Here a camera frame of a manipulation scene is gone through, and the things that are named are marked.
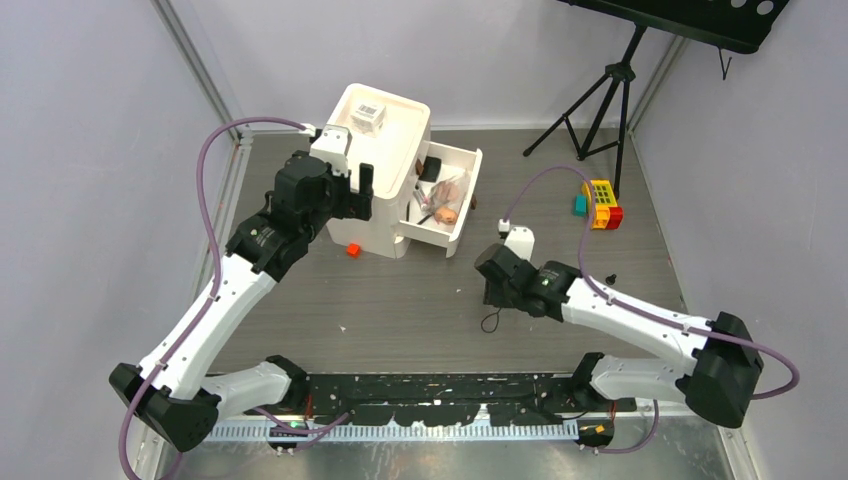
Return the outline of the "clear plastic bag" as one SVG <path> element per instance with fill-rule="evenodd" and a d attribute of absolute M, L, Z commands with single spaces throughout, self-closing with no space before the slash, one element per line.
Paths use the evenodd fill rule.
<path fill-rule="evenodd" d="M 462 170 L 425 188 L 421 203 L 422 212 L 435 214 L 439 209 L 446 208 L 459 213 L 469 191 L 470 181 L 470 174 Z"/>

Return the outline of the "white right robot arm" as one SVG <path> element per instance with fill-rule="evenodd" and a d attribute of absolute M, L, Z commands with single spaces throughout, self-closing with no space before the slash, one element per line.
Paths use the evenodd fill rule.
<path fill-rule="evenodd" d="M 649 359 L 585 354 L 570 385 L 580 408 L 644 398 L 684 404 L 722 427 L 743 424 L 764 362 L 739 317 L 721 312 L 710 320 L 660 308 L 558 261 L 537 268 L 503 244 L 490 245 L 474 267 L 494 306 L 591 328 L 651 353 Z"/>

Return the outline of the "black hair loop tool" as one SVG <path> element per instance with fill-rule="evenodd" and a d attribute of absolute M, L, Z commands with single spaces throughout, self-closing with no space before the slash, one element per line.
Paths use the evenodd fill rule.
<path fill-rule="evenodd" d="M 483 333 L 492 334 L 497 331 L 500 324 L 501 311 L 501 308 L 497 308 L 481 319 L 480 329 Z"/>

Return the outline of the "white drawer organizer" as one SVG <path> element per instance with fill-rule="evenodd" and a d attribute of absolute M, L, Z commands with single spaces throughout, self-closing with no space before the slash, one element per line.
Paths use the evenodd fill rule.
<path fill-rule="evenodd" d="M 376 138 L 352 128 L 349 117 L 359 102 L 386 106 L 384 127 Z M 345 89 L 326 125 L 346 127 L 352 134 L 347 154 L 352 187 L 358 186 L 361 163 L 374 167 L 371 219 L 329 221 L 326 229 L 332 241 L 342 246 L 354 243 L 368 253 L 398 259 L 406 254 L 411 241 L 416 240 L 442 247 L 445 255 L 452 257 L 472 208 L 482 151 L 432 141 L 427 105 L 359 83 Z M 420 206 L 423 191 L 432 183 L 420 181 L 416 168 L 427 156 L 442 159 L 438 181 L 462 170 L 470 174 L 469 191 L 455 225 L 439 224 L 433 217 L 417 225 L 426 215 Z"/>

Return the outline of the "black compact case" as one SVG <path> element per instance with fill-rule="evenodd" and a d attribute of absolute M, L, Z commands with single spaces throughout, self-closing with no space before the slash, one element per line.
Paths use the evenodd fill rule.
<path fill-rule="evenodd" d="M 419 180 L 423 182 L 436 183 L 441 173 L 442 159 L 427 156 L 421 165 Z"/>

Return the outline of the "black makeup pencil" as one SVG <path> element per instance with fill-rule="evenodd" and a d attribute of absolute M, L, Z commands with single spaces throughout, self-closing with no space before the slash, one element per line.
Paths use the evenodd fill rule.
<path fill-rule="evenodd" d="M 433 216 L 433 214 L 434 214 L 434 212 L 427 213 L 422 219 L 420 219 L 417 222 L 417 225 L 423 225 L 425 222 L 427 222 Z"/>

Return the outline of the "white barcode box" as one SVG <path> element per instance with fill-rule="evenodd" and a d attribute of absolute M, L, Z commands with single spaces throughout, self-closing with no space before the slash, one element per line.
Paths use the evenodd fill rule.
<path fill-rule="evenodd" d="M 352 128 L 360 134 L 376 138 L 383 130 L 386 106 L 382 103 L 359 102 L 350 114 Z"/>

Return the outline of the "beige makeup sponge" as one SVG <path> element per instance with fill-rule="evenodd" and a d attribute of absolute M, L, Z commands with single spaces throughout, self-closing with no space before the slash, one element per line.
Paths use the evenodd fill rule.
<path fill-rule="evenodd" d="M 458 213 L 447 206 L 438 208 L 433 217 L 437 223 L 445 225 L 455 225 L 458 221 Z"/>

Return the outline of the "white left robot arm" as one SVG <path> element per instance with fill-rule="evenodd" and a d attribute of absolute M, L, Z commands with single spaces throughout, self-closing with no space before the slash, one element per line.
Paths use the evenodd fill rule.
<path fill-rule="evenodd" d="M 374 168 L 336 173 L 330 163 L 295 152 L 276 173 L 258 212 L 227 242 L 208 286 L 171 333 L 139 364 L 118 364 L 109 383 L 131 413 L 178 452 L 200 445 L 216 424 L 257 407 L 284 414 L 306 403 L 307 373 L 281 355 L 257 366 L 209 375 L 238 325 L 274 289 L 331 219 L 372 216 Z"/>

